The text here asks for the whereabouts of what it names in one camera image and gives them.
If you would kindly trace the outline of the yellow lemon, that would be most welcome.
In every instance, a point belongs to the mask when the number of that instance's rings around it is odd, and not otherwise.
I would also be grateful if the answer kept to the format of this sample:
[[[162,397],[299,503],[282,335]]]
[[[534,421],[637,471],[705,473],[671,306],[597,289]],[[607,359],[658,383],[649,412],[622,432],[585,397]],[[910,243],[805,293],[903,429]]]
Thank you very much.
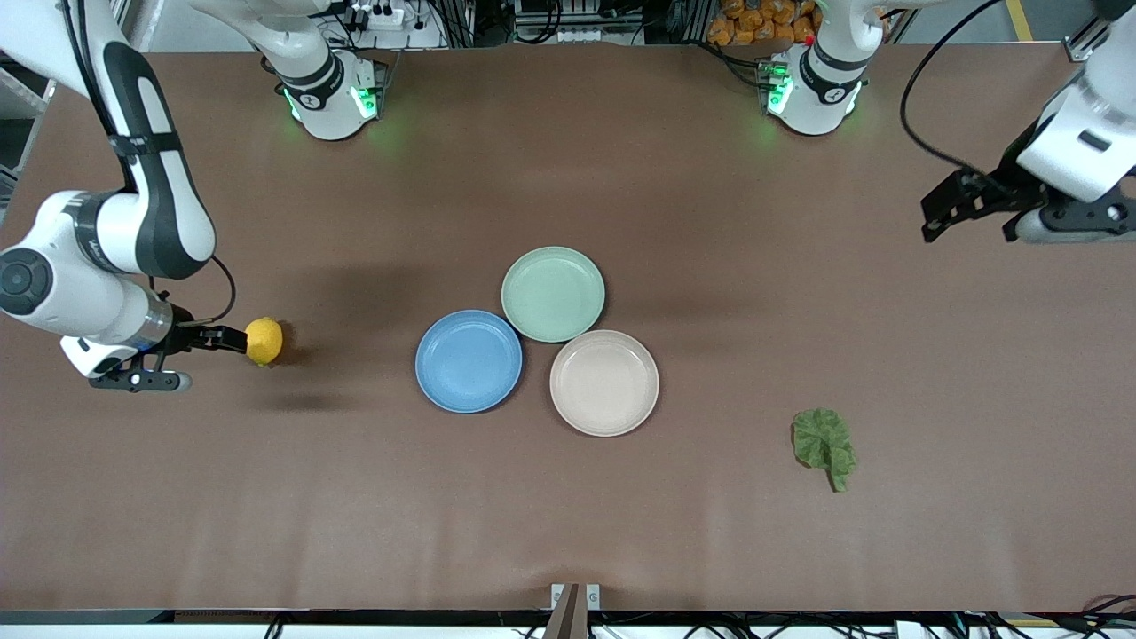
[[[277,320],[260,317],[252,320],[243,330],[245,335],[245,356],[257,367],[268,367],[279,358],[284,347],[284,331]]]

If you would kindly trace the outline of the green lettuce leaf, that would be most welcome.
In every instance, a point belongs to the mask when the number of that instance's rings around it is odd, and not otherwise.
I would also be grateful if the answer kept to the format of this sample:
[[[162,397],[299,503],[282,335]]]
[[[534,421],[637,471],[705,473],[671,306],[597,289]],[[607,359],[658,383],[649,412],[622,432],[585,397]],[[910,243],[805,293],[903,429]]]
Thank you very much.
[[[857,449],[849,440],[847,421],[832,408],[800,410],[792,421],[793,449],[807,468],[822,468],[836,493],[847,492],[857,472]]]

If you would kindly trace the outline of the blue plate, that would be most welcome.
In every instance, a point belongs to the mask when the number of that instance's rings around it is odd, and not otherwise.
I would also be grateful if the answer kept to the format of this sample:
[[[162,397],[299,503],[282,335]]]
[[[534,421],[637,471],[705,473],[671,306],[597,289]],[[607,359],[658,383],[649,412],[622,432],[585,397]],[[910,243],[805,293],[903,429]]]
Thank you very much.
[[[501,316],[451,312],[431,324],[415,348],[415,380],[431,404],[471,415],[494,409],[523,376],[523,341]]]

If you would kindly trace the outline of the orange snack bags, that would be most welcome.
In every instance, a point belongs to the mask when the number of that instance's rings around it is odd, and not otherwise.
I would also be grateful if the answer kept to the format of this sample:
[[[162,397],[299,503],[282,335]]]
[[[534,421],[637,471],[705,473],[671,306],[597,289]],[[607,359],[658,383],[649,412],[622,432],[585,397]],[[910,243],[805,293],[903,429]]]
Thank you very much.
[[[717,47],[770,40],[809,44],[822,19],[817,0],[715,0],[705,41]]]

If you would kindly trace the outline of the light green plate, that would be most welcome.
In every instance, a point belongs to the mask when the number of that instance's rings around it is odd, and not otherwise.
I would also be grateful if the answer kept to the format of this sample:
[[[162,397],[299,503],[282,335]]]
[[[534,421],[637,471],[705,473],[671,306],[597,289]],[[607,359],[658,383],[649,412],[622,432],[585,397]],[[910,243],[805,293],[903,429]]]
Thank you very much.
[[[512,327],[537,343],[568,343],[588,332],[607,302],[604,276],[588,256],[561,246],[519,257],[501,283]]]

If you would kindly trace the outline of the white power strip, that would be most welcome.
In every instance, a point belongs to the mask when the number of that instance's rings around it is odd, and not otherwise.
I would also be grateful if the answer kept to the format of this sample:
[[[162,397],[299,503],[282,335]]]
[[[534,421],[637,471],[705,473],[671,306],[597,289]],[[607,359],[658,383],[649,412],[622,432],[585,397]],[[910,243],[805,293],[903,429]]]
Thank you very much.
[[[389,0],[344,0],[342,20],[350,32],[401,31],[406,9],[394,8]]]

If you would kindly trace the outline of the beige plate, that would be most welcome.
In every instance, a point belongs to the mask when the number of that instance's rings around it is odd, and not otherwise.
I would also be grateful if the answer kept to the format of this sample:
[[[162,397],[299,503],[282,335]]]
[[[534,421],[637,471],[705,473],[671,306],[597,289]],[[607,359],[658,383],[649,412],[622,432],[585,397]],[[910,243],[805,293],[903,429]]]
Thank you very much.
[[[613,330],[592,330],[563,345],[548,377],[556,412],[580,433],[616,438],[645,423],[661,377],[652,352]]]

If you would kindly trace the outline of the aluminium frame profile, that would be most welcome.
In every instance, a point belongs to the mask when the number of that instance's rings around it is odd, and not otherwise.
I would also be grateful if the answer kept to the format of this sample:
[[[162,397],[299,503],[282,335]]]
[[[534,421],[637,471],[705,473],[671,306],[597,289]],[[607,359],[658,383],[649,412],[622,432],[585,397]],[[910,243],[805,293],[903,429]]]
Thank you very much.
[[[1091,53],[1108,39],[1111,24],[1112,20],[1108,18],[1094,17],[1071,35],[1066,35],[1062,45],[1068,61],[1074,64],[1087,61]]]

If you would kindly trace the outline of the metal bracket with post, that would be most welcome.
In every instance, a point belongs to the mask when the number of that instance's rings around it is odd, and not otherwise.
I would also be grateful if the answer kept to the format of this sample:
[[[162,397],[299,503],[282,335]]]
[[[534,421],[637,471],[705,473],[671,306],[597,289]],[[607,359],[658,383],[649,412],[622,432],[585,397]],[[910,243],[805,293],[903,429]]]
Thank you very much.
[[[588,614],[601,609],[599,583],[553,583],[542,639],[594,639]]]

